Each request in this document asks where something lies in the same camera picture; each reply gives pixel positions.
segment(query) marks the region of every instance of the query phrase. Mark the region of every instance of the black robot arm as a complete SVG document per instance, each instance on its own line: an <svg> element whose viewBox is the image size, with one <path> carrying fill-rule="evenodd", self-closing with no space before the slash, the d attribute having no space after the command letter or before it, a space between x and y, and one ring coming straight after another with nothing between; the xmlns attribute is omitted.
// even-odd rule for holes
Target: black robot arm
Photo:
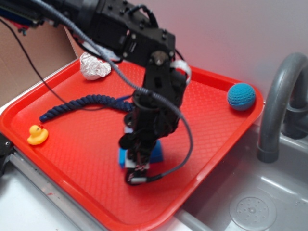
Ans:
<svg viewBox="0 0 308 231"><path fill-rule="evenodd" d="M43 2L73 21L98 45L145 67L143 87L150 93L160 94L177 108L181 106L188 81L187 75L177 71L177 65L174 65L175 36L158 27L146 6L134 6L126 0ZM46 20L52 21L54 26L62 24L51 12L29 0L0 0L0 16L26 27L37 27ZM83 42L74 37L79 44ZM120 146L128 150L127 158L134 163L126 175L128 184L146 181L146 166L156 141L174 132L178 126L179 116L150 93L144 95L135 91L134 110L125 118L132 132L120 139Z"/></svg>

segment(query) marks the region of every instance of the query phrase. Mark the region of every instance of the crocheted ball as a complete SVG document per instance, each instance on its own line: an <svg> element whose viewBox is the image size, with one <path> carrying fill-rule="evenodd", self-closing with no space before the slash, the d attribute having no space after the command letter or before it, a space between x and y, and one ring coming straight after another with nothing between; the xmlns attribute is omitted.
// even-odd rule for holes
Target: crocheted ball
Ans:
<svg viewBox="0 0 308 231"><path fill-rule="evenodd" d="M256 92L249 84L238 83L228 91L228 103L238 111L250 108L256 100Z"/></svg>

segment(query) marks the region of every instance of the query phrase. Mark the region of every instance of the textured tray surface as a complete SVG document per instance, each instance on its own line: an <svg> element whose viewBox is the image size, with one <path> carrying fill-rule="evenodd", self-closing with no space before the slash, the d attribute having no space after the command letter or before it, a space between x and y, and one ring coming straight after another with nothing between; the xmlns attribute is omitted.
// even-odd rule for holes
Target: textured tray surface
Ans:
<svg viewBox="0 0 308 231"><path fill-rule="evenodd" d="M122 63L121 70L135 83L142 83L144 70ZM257 91L255 105L236 112L227 103L227 90L236 80L193 68L182 112L194 137L194 151L188 163L161 180L139 186L124 182L118 165L118 140L123 135L125 113L105 109L75 111L49 122L48 139L31 146L26 139L39 116L61 102L39 86L12 104L0 118L0 130L51 179L106 227L113 230L147 230L165 222L189 197L198 184L249 128L262 110ZM112 72L104 79L87 81L76 61L48 83L65 100L88 94L115 98L133 89ZM152 164L150 176L178 165L188 151L188 136L180 123L174 134L161 140L164 162Z"/></svg>

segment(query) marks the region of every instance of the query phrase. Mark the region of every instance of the sink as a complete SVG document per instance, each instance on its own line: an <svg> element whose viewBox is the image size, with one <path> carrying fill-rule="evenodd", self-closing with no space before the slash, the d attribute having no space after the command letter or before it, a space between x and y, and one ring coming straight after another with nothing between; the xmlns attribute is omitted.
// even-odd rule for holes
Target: sink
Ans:
<svg viewBox="0 0 308 231"><path fill-rule="evenodd" d="M198 230L307 230L308 145L282 135L279 159L263 163L258 130L253 125L182 206L204 224Z"/></svg>

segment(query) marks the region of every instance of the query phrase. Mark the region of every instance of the braided rope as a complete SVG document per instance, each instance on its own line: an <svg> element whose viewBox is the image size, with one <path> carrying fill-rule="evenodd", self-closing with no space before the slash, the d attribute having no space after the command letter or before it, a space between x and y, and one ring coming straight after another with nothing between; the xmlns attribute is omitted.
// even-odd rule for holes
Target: braided rope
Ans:
<svg viewBox="0 0 308 231"><path fill-rule="evenodd" d="M48 110L45 114L41 115L39 117L39 120L41 122L46 122L65 112L71 112L91 104L102 104L105 105L106 108L110 107L124 112L131 112L133 109L132 103L129 103L127 101L117 100L114 97L106 95L87 95L80 99L71 100L68 103L64 103L59 106L53 107L52 109Z"/></svg>

